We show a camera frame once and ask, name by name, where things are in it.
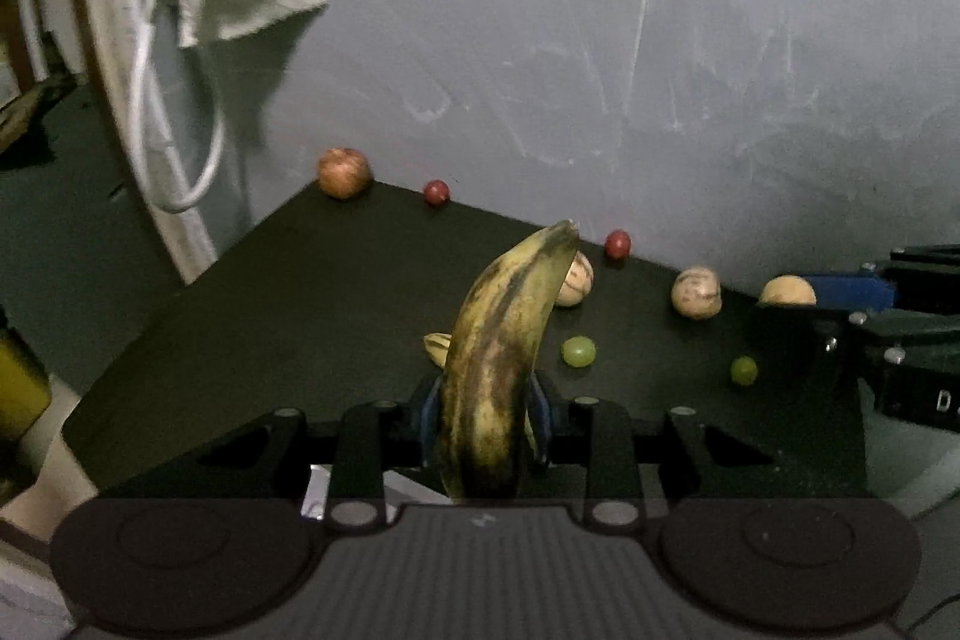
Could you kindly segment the yellow canister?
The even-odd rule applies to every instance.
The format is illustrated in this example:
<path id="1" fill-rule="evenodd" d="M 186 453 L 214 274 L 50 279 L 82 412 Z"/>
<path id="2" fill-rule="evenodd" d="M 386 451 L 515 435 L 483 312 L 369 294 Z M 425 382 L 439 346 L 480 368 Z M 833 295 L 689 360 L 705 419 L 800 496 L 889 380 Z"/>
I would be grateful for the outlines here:
<path id="1" fill-rule="evenodd" d="M 23 437 L 49 408 L 52 392 L 41 359 L 2 312 L 0 326 L 0 425 L 2 437 Z"/>

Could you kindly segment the small green grape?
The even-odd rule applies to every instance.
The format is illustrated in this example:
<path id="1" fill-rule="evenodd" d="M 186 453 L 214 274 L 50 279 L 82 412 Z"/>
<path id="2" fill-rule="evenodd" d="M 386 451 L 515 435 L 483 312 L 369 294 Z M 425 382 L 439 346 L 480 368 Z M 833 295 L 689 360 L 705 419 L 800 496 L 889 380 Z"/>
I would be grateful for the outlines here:
<path id="1" fill-rule="evenodd" d="M 734 383 L 742 386 L 754 385 L 758 378 L 758 364 L 750 356 L 739 356 L 732 360 L 731 378 Z"/>

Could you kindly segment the striped cream pepino melon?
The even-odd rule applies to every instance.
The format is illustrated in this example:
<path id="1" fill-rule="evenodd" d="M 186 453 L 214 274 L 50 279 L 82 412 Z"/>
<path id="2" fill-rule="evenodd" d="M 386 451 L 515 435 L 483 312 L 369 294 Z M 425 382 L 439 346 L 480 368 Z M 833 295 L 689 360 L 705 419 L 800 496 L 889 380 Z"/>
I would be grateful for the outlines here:
<path id="1" fill-rule="evenodd" d="M 560 291 L 556 294 L 556 307 L 576 307 L 589 296 L 594 286 L 596 273 L 584 252 L 576 252 L 566 271 Z"/>

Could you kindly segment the red-yellow apple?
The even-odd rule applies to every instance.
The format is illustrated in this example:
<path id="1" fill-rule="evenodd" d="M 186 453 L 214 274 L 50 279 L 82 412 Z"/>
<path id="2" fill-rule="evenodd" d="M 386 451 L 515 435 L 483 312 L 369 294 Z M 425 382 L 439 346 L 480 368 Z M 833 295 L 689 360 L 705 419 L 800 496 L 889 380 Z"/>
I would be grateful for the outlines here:
<path id="1" fill-rule="evenodd" d="M 350 200 L 373 181 L 370 161 L 355 148 L 331 148 L 317 161 L 317 183 L 325 195 Z"/>

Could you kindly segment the black table mat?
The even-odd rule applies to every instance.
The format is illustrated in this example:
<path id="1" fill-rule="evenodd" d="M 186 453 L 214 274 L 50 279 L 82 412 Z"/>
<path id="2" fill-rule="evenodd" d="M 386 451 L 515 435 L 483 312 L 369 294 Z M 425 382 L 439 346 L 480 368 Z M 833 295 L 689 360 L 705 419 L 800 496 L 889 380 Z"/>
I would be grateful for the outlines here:
<path id="1" fill-rule="evenodd" d="M 337 202 L 306 188 L 229 248 L 94 382 L 65 438 L 98 487 L 127 481 L 280 406 L 334 420 L 355 404 L 404 399 L 430 375 L 421 340 L 451 328 L 473 280 L 529 226 L 464 205 L 430 208 L 376 185 Z M 755 356 L 755 304 L 729 292 L 714 319 L 670 302 L 674 271 L 587 258 L 596 281 L 553 314 L 539 364 L 560 392 L 631 414 L 688 406 L 724 431 L 862 486 L 866 447 L 852 380 L 804 360 L 734 383 Z M 589 336 L 594 364 L 573 369 L 562 344 Z"/>

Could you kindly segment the spotted ripe banana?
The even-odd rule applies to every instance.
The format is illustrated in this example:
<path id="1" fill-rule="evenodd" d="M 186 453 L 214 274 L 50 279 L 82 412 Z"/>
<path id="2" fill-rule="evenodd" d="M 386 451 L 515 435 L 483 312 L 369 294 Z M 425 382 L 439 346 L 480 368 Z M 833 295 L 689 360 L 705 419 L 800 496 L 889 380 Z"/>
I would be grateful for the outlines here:
<path id="1" fill-rule="evenodd" d="M 483 269 L 460 305 L 434 445 L 455 502 L 511 502 L 537 458 L 529 380 L 578 244 L 571 221 L 535 230 Z"/>

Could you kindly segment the red cherry fruit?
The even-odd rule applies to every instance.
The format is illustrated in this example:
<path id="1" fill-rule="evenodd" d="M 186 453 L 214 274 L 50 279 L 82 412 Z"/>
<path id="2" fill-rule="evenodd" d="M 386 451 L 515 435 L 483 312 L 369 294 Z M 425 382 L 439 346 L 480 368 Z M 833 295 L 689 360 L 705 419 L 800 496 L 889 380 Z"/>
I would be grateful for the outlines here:
<path id="1" fill-rule="evenodd" d="M 631 237 L 626 230 L 615 229 L 605 237 L 604 253 L 612 262 L 623 262 L 630 257 Z"/>
<path id="2" fill-rule="evenodd" d="M 425 203 L 430 205 L 431 208 L 441 208 L 441 206 L 447 205 L 451 199 L 449 185 L 439 179 L 429 181 L 427 185 L 423 187 L 421 193 L 423 193 L 423 200 L 425 200 Z"/>

